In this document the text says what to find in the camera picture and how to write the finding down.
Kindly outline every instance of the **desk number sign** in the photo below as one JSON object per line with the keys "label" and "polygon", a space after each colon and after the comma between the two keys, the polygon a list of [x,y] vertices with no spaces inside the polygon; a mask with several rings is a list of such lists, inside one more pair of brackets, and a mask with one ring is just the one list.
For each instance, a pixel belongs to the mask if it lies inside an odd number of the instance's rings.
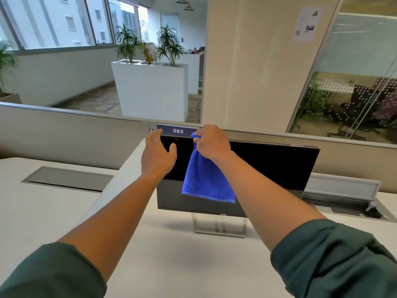
{"label": "desk number sign", "polygon": [[197,131],[199,128],[171,124],[157,124],[157,129],[163,129],[162,134],[164,135],[191,137],[192,133]]}

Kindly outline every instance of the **left hand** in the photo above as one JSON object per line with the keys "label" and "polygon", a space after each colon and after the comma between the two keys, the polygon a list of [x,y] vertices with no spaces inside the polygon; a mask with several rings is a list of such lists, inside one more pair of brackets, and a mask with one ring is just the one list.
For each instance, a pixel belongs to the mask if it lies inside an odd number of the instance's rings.
{"label": "left hand", "polygon": [[169,152],[161,143],[162,131],[151,131],[146,137],[146,147],[141,159],[142,175],[154,176],[160,180],[172,170],[177,157],[175,143],[171,144]]}

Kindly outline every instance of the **ceiling light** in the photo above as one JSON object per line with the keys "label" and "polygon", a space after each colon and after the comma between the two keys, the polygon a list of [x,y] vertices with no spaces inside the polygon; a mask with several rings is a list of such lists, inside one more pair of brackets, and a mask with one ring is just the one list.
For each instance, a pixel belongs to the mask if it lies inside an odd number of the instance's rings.
{"label": "ceiling light", "polygon": [[178,0],[178,1],[176,1],[176,3],[179,3],[179,4],[189,4],[189,2],[186,1],[186,0]]}
{"label": "ceiling light", "polygon": [[187,5],[187,7],[186,7],[186,8],[184,8],[184,10],[193,11],[194,9],[192,9],[192,7],[191,7],[191,6],[190,6],[190,4],[189,4],[189,5]]}

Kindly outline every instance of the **monitor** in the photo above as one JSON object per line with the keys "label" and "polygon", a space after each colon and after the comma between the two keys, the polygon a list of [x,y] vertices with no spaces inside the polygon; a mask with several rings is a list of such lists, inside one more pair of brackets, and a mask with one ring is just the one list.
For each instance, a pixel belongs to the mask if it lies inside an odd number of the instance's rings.
{"label": "monitor", "polygon": [[[183,180],[193,151],[193,139],[161,135],[166,150],[177,146],[171,172],[157,186],[159,209],[246,217],[238,199],[218,202],[182,194]],[[301,198],[320,149],[317,147],[230,140],[231,150],[278,185]]]}

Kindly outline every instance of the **desk surface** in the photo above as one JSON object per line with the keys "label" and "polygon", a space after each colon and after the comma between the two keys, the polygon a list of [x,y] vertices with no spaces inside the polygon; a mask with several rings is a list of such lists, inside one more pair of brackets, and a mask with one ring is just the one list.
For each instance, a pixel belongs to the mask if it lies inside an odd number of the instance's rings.
{"label": "desk surface", "polygon": [[[99,194],[20,183],[41,166],[104,174],[114,170],[12,158],[0,160],[0,283],[42,243],[58,239],[92,215],[140,173],[140,144]],[[397,197],[379,193],[397,216]],[[397,256],[397,224],[326,214],[373,233]],[[270,264],[270,252],[248,223],[246,238],[195,234],[190,213],[158,210],[156,192],[119,265],[106,297],[291,297]]]}

